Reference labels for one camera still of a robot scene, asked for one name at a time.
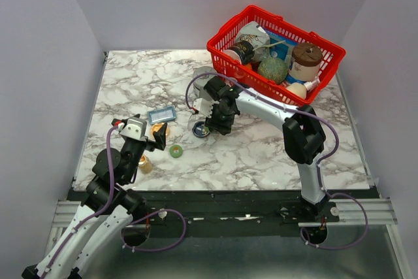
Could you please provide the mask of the green bottle cap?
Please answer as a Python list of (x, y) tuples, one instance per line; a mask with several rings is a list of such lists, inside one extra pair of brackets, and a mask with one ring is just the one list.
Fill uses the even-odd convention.
[(169, 154), (173, 158), (179, 158), (183, 155), (183, 149), (180, 145), (174, 144), (170, 147)]

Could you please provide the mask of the dark blue round dish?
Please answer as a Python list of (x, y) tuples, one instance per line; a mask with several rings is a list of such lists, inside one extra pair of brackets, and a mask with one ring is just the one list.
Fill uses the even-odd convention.
[(203, 121), (198, 121), (193, 125), (192, 133), (198, 138), (204, 138), (210, 134), (210, 130), (205, 126)]

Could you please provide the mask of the clear foil seal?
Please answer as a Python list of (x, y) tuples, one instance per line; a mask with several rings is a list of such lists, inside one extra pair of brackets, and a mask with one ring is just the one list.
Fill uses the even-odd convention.
[(200, 114), (199, 113), (196, 113), (196, 112), (193, 112), (191, 115), (190, 115), (190, 117), (189, 117), (189, 119), (188, 119), (188, 122), (187, 122), (187, 129), (188, 130), (192, 130), (193, 129), (193, 127), (194, 127), (194, 125), (197, 123), (197, 122), (199, 122), (200, 121)]

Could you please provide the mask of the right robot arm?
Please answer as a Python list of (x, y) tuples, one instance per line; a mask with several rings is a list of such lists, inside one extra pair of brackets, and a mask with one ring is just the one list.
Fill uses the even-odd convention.
[(204, 90), (212, 101), (205, 121), (210, 131), (228, 135), (234, 118), (241, 113), (260, 118), (282, 131), (285, 152), (297, 163), (300, 176), (300, 215), (310, 222), (321, 217), (328, 197), (321, 189), (317, 162), (322, 156), (326, 136), (314, 109), (309, 105), (286, 105), (257, 96), (255, 90), (245, 90), (238, 84), (228, 86), (218, 76), (210, 79)]

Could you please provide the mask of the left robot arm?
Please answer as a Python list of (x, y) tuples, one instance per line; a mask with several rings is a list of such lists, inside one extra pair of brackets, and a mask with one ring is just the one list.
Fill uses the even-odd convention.
[(145, 151), (164, 150), (167, 124), (149, 139), (147, 123), (138, 116), (113, 120), (106, 147), (92, 168), (87, 196), (69, 226), (45, 258), (28, 266), (22, 278), (81, 278), (94, 255), (130, 223), (146, 219), (146, 202), (137, 192), (123, 188), (133, 182)]

